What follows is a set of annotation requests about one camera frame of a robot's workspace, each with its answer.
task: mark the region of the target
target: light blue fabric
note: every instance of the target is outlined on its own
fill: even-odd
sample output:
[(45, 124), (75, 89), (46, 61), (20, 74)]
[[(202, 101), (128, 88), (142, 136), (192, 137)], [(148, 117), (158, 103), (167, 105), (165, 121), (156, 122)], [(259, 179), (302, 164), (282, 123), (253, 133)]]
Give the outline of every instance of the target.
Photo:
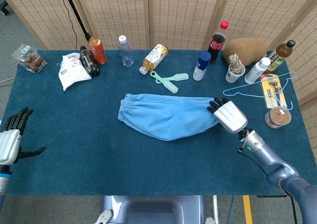
[(163, 141), (192, 136), (218, 123), (207, 111), (213, 98), (127, 94), (118, 119), (133, 129)]

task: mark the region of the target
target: juice bottle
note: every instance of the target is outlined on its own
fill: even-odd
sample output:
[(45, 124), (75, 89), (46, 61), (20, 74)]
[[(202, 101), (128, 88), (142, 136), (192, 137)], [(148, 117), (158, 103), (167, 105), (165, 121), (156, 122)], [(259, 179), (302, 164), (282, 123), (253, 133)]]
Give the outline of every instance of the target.
[(143, 60), (139, 69), (140, 73), (146, 75), (149, 71), (154, 70), (167, 54), (168, 48), (162, 44), (157, 44)]
[(278, 68), (285, 61), (285, 58), (292, 54), (293, 46), (295, 46), (295, 44), (294, 40), (289, 40), (287, 43), (279, 45), (275, 51), (268, 56), (271, 60), (271, 65), (267, 68), (265, 73), (271, 73)]

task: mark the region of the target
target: paper cup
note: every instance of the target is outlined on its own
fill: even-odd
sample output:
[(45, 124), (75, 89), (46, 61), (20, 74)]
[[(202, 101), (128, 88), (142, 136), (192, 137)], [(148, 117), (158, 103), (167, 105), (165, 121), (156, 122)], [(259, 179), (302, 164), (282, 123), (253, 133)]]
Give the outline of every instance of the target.
[(236, 82), (236, 80), (242, 76), (244, 74), (244, 72), (246, 72), (246, 68), (244, 66), (241, 66), (240, 71), (239, 71), (239, 75), (234, 74), (230, 71), (230, 67), (228, 68), (228, 72), (226, 74), (226, 81), (228, 83), (234, 83)]

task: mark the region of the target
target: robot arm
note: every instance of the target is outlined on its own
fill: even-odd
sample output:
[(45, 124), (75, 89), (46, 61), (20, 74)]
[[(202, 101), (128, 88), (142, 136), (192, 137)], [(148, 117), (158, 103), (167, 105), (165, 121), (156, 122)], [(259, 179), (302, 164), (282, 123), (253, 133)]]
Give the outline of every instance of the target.
[(278, 166), (266, 176), (268, 182), (299, 203), (304, 224), (316, 224), (317, 185), (310, 185), (301, 178), (293, 166), (278, 156), (253, 129), (247, 128), (247, 118), (232, 101), (215, 98), (208, 111), (227, 131), (239, 134), (243, 142), (240, 152), (247, 147), (263, 166)]
[(23, 152), (20, 147), (27, 119), (32, 112), (33, 110), (24, 108), (9, 117), (0, 133), (0, 210), (12, 177), (10, 167), (19, 159), (37, 156), (45, 150), (45, 147), (41, 147), (37, 151)]

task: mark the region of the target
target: brown bottle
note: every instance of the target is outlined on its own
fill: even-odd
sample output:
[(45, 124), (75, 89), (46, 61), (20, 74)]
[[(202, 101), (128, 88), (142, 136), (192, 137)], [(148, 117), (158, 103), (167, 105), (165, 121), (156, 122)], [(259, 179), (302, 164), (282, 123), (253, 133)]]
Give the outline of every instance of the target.
[(287, 57), (293, 52), (293, 46), (295, 46), (294, 40), (289, 40), (287, 43), (279, 45), (275, 51), (273, 51), (268, 58), (271, 60), (271, 65), (268, 66), (265, 73), (271, 73), (278, 68)]

